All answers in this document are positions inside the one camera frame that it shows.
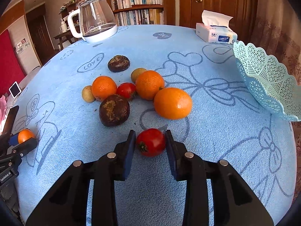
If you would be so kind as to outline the small orange mandarin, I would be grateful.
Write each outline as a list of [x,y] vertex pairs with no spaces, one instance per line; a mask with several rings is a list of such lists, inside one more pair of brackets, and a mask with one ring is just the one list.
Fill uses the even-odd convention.
[[19,144],[26,142],[30,138],[35,138],[35,134],[30,129],[24,129],[20,131],[17,135],[17,140]]

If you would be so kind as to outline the dark brown round fruit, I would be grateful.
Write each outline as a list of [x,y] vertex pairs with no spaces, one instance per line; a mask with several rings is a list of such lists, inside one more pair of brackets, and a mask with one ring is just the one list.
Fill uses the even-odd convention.
[[115,127],[128,120],[130,104],[128,100],[118,94],[105,98],[99,108],[99,116],[106,127]]
[[129,66],[130,66],[130,60],[123,55],[116,55],[108,62],[109,70],[114,73],[127,70]]

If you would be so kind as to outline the blue patterned tablecloth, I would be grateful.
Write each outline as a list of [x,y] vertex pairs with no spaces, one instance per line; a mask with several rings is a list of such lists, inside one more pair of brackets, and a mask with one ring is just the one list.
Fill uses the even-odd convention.
[[[114,73],[116,55],[130,60]],[[157,71],[166,87],[186,91],[192,110],[184,119],[160,117],[153,103],[130,101],[128,120],[104,126],[100,103],[86,103],[82,89],[98,76],[119,85],[136,68]],[[16,101],[13,131],[30,129],[39,140],[22,160],[15,180],[19,211],[27,220],[53,183],[75,160],[91,162],[126,140],[129,131],[170,130],[176,141],[202,159],[225,159],[240,173],[274,223],[289,210],[296,182],[296,147],[290,122],[265,110],[250,94],[232,47],[208,44],[193,29],[173,26],[120,27],[100,43],[80,40],[50,59]]]

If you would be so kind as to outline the small tan round fruit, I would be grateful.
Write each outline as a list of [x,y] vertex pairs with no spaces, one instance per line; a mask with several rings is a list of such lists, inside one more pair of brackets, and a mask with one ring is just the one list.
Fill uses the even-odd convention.
[[93,101],[95,101],[95,97],[92,94],[92,86],[91,85],[85,86],[82,89],[82,98],[87,103],[92,103]]
[[132,73],[131,73],[131,80],[135,84],[137,78],[146,71],[145,68],[136,68]]

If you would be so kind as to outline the dark wooden side door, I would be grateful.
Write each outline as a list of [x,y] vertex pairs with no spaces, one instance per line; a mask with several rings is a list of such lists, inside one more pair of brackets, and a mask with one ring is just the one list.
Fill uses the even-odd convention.
[[45,4],[26,13],[27,27],[42,65],[46,64],[55,55],[55,49],[45,22],[45,14]]

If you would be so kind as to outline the small wooden side table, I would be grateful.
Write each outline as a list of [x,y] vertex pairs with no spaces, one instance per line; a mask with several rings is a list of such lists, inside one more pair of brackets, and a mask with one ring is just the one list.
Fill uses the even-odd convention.
[[60,51],[62,51],[64,49],[63,43],[65,41],[68,41],[70,44],[73,44],[78,41],[78,39],[72,35],[70,30],[63,32],[57,36],[54,36],[54,39],[59,40],[58,45],[60,46],[60,48],[59,48]]

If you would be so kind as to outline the small red tomato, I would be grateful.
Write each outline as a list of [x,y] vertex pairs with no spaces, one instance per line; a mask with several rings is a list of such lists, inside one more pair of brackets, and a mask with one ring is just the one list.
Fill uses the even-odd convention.
[[136,86],[133,83],[122,83],[118,86],[116,94],[126,99],[133,99],[136,95]]

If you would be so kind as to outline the large orange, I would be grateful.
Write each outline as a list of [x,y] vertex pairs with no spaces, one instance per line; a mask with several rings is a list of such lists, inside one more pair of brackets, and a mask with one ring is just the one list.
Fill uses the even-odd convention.
[[182,89],[167,87],[154,98],[155,111],[166,119],[183,119],[192,110],[192,98]]

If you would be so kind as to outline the light blue lattice fruit basket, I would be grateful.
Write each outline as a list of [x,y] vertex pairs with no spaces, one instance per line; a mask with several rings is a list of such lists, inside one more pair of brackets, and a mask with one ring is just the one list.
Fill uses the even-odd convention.
[[300,121],[300,86],[284,64],[261,47],[242,41],[233,44],[238,70],[255,100],[287,121]]

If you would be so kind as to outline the wooden bookshelf with books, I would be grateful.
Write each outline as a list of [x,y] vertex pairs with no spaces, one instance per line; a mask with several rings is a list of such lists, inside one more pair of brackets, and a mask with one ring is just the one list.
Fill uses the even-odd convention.
[[118,26],[176,24],[175,0],[106,0]]

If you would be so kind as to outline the white tissue pack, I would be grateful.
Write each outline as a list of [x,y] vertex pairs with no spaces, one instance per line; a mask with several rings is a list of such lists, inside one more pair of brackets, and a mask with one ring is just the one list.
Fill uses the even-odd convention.
[[229,27],[233,17],[203,10],[202,23],[196,24],[196,35],[207,43],[233,44],[238,35]]

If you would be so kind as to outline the patterned brown curtain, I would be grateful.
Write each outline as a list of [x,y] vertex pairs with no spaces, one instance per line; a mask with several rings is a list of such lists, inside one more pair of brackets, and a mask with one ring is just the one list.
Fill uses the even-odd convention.
[[300,18],[288,0],[258,0],[251,43],[274,55],[300,85]]

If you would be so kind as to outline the brown wooden door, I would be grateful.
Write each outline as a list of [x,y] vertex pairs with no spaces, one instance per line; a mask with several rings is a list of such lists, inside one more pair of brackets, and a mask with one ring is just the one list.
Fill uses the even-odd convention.
[[179,0],[179,24],[195,28],[202,22],[203,10],[218,12],[233,17],[230,28],[244,43],[251,40],[254,30],[258,0]]

